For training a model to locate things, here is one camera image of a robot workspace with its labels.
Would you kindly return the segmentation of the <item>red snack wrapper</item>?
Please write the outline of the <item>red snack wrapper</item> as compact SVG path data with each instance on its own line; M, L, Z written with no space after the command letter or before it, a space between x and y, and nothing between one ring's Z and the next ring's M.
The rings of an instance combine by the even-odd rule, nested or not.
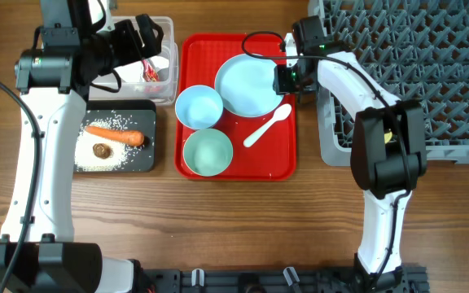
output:
M143 64L143 79L146 82L158 82L160 80L156 66L149 59L144 59Z

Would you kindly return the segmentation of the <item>light blue plate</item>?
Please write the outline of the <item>light blue plate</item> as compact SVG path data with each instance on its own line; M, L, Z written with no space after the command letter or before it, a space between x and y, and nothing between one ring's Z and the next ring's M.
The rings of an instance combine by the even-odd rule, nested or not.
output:
M272 112L283 100L274 91L272 60L236 55L218 69L214 89L220 94L224 108L241 117L256 118Z

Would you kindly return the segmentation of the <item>light blue bowl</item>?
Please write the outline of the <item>light blue bowl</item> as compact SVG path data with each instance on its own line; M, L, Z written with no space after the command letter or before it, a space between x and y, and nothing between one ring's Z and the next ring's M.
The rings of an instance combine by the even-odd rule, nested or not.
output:
M178 120L193 130L213 127L221 118L224 105L220 94L206 85L193 85L177 97L175 113Z

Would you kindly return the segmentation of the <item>orange carrot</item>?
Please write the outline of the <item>orange carrot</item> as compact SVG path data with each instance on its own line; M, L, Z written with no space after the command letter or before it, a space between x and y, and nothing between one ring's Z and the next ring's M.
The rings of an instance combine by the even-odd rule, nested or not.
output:
M86 126L85 131L101 138L124 143L131 147L140 147L144 143L145 138L144 134L137 130L114 130L96 126Z

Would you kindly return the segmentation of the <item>brown food scrap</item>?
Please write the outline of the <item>brown food scrap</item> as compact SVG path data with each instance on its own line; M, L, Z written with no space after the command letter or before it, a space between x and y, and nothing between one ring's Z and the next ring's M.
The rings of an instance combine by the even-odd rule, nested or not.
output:
M112 155L112 149L104 143L96 143L92 147L94 155L100 159L107 159Z

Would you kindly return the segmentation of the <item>mint green bowl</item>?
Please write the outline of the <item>mint green bowl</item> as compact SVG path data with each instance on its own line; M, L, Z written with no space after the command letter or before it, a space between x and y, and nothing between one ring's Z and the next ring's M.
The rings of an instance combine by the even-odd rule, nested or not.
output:
M231 140L218 129L194 132L182 150L186 166L202 177L213 177L224 172L234 157Z

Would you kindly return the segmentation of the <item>white rice pile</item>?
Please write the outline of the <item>white rice pile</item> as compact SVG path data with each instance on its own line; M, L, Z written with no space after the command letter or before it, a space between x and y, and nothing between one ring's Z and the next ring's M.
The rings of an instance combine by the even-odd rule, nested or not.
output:
M121 142L114 142L88 133L85 131L86 126L130 131L137 130L134 126L139 126L139 123L133 121L132 116L123 117L116 113L112 113L111 116L105 118L84 122L81 125L75 149L75 166L81 172L125 171L129 167L133 167L134 163L140 163L141 152L146 151L151 145L151 138L148 137L148 132L144 130L137 130L144 134L144 143L141 146L128 146ZM96 143L109 145L112 149L112 155L105 160L96 157L92 151L92 147Z

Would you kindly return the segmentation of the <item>yellow plastic cup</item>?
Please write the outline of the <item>yellow plastic cup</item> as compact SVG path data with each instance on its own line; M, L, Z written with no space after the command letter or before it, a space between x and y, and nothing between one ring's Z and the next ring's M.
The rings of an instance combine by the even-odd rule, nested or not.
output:
M393 134L391 131L388 131L384 134L384 143L388 143L392 140Z

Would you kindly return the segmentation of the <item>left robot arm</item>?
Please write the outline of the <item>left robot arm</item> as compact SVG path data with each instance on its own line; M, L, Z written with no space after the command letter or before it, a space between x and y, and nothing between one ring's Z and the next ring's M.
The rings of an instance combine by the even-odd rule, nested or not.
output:
M158 55L163 29L149 15L93 20L86 1L44 1L33 45L15 64L10 96L22 128L11 206L0 232L0 291L153 292L137 260L74 241L74 157L97 77Z

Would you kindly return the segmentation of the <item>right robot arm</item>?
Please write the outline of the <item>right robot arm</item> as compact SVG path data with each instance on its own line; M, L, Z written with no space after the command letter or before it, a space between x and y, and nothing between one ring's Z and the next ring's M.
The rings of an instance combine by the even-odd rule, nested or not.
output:
M280 48L289 63L274 71L277 93L326 89L353 119L350 167L365 200L356 284L365 292L407 286L399 247L406 205L427 169L422 107L385 90L317 16L295 22Z

